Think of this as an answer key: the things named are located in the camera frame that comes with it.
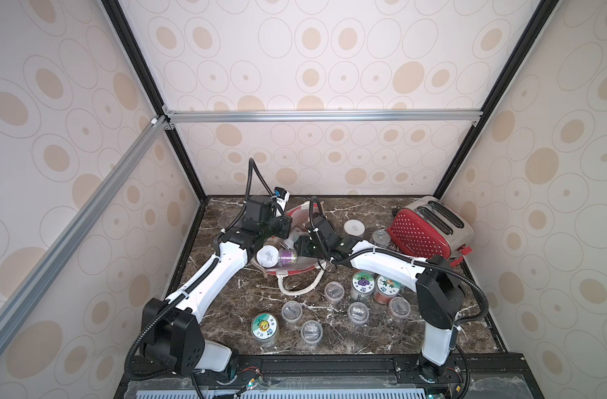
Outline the red content clear jar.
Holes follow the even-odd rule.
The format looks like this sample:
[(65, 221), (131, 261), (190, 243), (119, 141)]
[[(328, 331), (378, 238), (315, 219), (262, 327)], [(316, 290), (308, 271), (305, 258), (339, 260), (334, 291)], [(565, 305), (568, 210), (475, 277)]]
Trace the red content clear jar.
[(345, 289), (339, 282), (331, 281), (324, 288), (324, 297), (330, 304), (339, 304), (345, 297)]

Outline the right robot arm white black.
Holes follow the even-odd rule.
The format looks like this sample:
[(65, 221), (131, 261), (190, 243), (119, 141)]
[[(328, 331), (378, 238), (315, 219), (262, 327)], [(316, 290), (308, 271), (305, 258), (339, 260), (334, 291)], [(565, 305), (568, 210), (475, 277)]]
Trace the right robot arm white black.
[(484, 319), (489, 301), (484, 291), (468, 277), (458, 274), (446, 259), (416, 258), (378, 247), (355, 236), (342, 235), (323, 212), (320, 200), (308, 201), (309, 242), (302, 249), (337, 267), (379, 274), (416, 294), (424, 321), (424, 340), (417, 368), (423, 378), (434, 380), (446, 369), (456, 348), (461, 326)]

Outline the clear jar front row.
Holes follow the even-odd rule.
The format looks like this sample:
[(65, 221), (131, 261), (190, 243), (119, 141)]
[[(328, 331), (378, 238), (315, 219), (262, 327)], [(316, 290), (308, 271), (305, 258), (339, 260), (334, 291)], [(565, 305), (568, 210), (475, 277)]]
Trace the clear jar front row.
[(368, 306), (362, 302), (354, 302), (348, 307), (348, 319), (356, 326), (363, 326), (370, 319)]

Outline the large white lid canister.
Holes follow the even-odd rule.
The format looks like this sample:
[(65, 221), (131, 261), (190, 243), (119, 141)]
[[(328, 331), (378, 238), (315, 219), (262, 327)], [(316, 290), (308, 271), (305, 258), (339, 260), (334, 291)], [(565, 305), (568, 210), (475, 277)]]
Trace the large white lid canister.
[(343, 229), (346, 234), (349, 234), (351, 236), (355, 236), (358, 238), (362, 238), (365, 234), (366, 226), (365, 226), (365, 224), (363, 224), (363, 222), (361, 222), (357, 219), (349, 219), (343, 225)]

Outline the purple flower label jar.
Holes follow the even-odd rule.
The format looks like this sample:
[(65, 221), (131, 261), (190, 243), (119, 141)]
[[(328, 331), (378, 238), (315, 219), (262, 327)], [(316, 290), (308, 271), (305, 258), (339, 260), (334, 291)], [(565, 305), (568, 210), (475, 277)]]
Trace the purple flower label jar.
[(351, 278), (351, 299), (354, 301), (367, 301), (375, 291), (374, 275), (366, 271), (358, 271)]

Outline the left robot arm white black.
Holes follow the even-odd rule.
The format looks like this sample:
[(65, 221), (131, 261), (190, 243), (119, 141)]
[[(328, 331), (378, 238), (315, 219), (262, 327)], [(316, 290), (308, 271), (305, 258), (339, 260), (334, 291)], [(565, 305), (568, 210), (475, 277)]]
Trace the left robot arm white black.
[(283, 209), (288, 191), (276, 187), (268, 189), (266, 196), (252, 196), (253, 178), (260, 176), (255, 160), (250, 159), (242, 209), (215, 237), (214, 253), (166, 299), (152, 299), (145, 305), (142, 329), (125, 357), (128, 379), (146, 381), (172, 373), (189, 377), (197, 370), (213, 372), (222, 382), (235, 379), (238, 352), (205, 339), (200, 324), (228, 281), (266, 241), (290, 233), (292, 219)]

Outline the clear small seed jar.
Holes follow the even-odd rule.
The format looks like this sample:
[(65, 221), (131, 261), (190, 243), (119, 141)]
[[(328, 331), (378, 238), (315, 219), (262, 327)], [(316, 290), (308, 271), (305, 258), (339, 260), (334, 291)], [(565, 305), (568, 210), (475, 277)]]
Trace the clear small seed jar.
[(393, 319), (408, 319), (411, 315), (411, 304), (403, 297), (397, 296), (389, 301), (387, 311)]

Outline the red green label jar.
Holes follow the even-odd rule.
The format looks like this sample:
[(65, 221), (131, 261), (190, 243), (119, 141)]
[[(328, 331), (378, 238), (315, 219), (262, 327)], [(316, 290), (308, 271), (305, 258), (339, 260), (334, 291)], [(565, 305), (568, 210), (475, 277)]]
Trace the red green label jar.
[(396, 280), (388, 279), (382, 275), (378, 275), (375, 280), (374, 300), (378, 304), (388, 304), (400, 293), (402, 285)]

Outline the yellow green lid jar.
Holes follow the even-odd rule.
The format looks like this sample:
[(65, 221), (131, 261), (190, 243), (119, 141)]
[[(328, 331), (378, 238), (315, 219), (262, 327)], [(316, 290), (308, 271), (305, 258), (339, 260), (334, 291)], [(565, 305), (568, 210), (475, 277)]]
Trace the yellow green lid jar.
[(273, 314), (257, 315), (251, 323), (251, 334), (262, 347), (273, 347), (279, 338), (278, 320)]

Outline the burlap canvas bag red lining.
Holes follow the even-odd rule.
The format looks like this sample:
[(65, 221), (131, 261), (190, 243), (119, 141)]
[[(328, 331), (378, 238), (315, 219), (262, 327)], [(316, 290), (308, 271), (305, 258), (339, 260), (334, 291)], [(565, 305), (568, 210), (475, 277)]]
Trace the burlap canvas bag red lining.
[[(291, 216), (293, 221), (293, 225), (288, 238), (280, 239), (278, 237), (273, 237), (270, 238), (265, 245), (273, 245), (277, 248), (293, 249), (296, 252), (296, 250), (294, 249), (294, 242), (300, 235), (306, 233), (305, 224), (307, 224), (310, 220), (310, 207), (313, 207), (314, 212), (318, 211), (318, 205), (311, 204), (309, 201), (306, 201), (303, 204), (300, 204), (299, 206), (288, 211), (287, 215)], [(288, 297), (298, 297), (308, 294), (314, 289), (316, 289), (316, 287), (318, 287), (318, 285), (321, 283), (324, 274), (326, 274), (328, 267), (325, 261), (321, 261), (318, 258), (302, 257), (298, 254), (297, 256), (298, 260), (296, 264), (290, 265), (288, 267), (276, 267), (272, 269), (265, 269), (258, 264), (255, 256), (253, 257), (253, 262), (255, 265), (257, 265), (260, 269), (263, 270), (264, 274), (273, 275), (278, 279), (278, 289), (283, 295), (286, 295)], [(308, 287), (295, 291), (286, 289), (284, 281), (287, 277), (293, 277), (296, 275), (306, 274), (307, 272), (313, 271), (316, 271), (317, 275), (315, 276), (313, 282), (308, 285)]]

